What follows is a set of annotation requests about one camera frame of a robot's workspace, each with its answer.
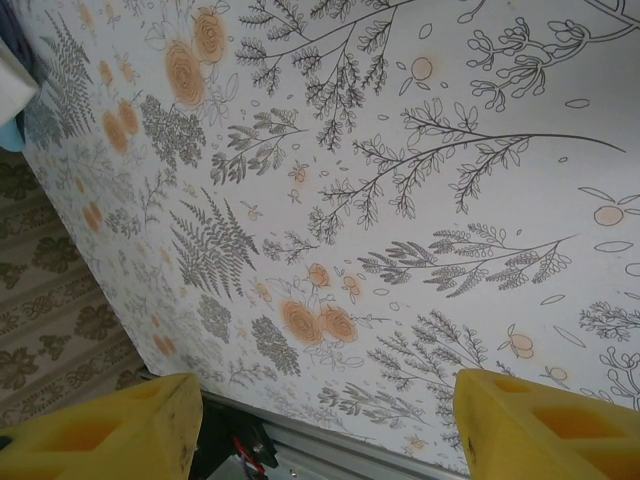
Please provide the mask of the folded blue t-shirt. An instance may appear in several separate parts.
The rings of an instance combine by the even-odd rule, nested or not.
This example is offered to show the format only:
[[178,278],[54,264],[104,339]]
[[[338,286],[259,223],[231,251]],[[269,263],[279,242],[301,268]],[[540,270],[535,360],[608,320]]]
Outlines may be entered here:
[[20,153],[25,147],[24,113],[0,125],[0,147],[14,153]]

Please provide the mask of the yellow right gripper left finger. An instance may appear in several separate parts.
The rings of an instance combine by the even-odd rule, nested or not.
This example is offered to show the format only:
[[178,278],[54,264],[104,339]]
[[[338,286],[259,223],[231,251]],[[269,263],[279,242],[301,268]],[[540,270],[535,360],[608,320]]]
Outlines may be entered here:
[[175,374],[0,429],[0,480],[188,480],[203,417]]

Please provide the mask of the aluminium mounting rail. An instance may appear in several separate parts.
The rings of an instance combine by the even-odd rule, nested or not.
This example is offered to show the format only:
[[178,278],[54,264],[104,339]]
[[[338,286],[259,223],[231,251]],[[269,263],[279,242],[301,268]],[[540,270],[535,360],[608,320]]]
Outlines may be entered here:
[[228,406],[256,417],[278,452],[289,449],[310,460],[318,460],[328,466],[339,467],[356,476],[370,479],[470,480],[467,475],[216,394],[205,392],[203,396],[216,406]]

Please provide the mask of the folded purple t-shirt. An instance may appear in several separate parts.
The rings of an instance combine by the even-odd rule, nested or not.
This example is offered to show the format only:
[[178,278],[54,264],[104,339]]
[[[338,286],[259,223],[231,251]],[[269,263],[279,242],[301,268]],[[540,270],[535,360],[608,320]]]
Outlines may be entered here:
[[0,37],[35,80],[33,50],[8,0],[0,0]]

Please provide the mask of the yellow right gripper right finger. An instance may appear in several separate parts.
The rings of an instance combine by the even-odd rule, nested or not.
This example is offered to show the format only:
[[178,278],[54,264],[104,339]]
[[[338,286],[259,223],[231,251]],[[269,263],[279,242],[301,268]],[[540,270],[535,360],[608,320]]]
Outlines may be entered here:
[[640,480],[640,413],[480,369],[456,378],[471,480]]

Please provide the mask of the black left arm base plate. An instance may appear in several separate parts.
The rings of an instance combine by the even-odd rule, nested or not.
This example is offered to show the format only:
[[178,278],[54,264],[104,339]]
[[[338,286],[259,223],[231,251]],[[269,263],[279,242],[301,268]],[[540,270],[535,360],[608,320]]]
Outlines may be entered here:
[[206,480],[237,456],[247,480],[268,480],[266,468],[279,466],[277,450],[258,417],[203,398],[203,418],[189,480]]

